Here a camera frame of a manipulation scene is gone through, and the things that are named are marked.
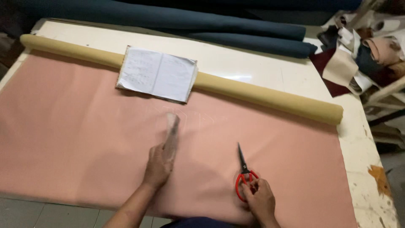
paint stain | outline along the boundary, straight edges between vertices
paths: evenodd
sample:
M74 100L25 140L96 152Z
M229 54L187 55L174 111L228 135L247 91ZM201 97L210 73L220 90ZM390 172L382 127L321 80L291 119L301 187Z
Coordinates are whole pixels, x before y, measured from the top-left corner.
M391 197L391 190L387 181L387 177L385 176L384 168L371 165L369 174L373 176L375 181L377 182L378 194L384 194Z
M383 228L386 228L386 227L385 227L385 224L384 224L384 222L382 221L382 218L381 218L381 217L380 217L380 222L381 222L382 227L383 227Z

scissors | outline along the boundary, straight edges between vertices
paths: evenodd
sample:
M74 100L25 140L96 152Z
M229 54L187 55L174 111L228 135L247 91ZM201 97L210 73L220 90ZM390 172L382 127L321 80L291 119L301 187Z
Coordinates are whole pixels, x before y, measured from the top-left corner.
M241 160L242 172L241 172L241 174L238 175L238 178L236 179L235 189L236 189L236 194L238 194L239 199L243 202L246 202L246 200L244 198L242 198L242 196L239 194L239 180L242 178L243 183L245 185L247 185L246 179L245 179L245 174L249 174L249 182L253 181L252 175L254 177L256 177L257 179L259 179L259 177L252 170L247 169L247 165L246 165L245 159L243 158L241 146L239 145L239 143L238 143L238 152L239 152L239 158Z

white cutting table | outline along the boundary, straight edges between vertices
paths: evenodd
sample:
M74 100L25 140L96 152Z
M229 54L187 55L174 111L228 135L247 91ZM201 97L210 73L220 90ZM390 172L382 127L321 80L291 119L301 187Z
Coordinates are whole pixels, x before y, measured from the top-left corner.
M319 31L320 27L307 26L304 41L320 46ZM337 130L358 226L400 227L392 200L379 195L376 181L368 173L370 165L382 164L359 98L346 94L332 99L309 59L230 48L137 27L59 19L38 21L32 34L120 54L132 45L187 57L198 60L199 71L204 73L341 105L343 120ZM0 89L28 53L25 50L10 68Z

pink fabric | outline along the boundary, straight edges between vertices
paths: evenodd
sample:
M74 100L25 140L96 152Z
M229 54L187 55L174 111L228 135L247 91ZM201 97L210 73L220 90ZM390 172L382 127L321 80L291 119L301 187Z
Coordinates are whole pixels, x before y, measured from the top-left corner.
M118 208L170 111L181 119L179 150L150 215L250 223L234 191L240 142L282 227L357 227L334 126L203 91L187 105L145 97L115 89L116 69L32 53L0 94L0 192Z

open notebook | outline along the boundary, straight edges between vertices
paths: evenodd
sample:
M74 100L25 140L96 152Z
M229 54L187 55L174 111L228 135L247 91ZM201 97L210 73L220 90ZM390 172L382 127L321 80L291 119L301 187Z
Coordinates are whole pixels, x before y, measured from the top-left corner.
M197 61L128 46L115 87L187 102Z

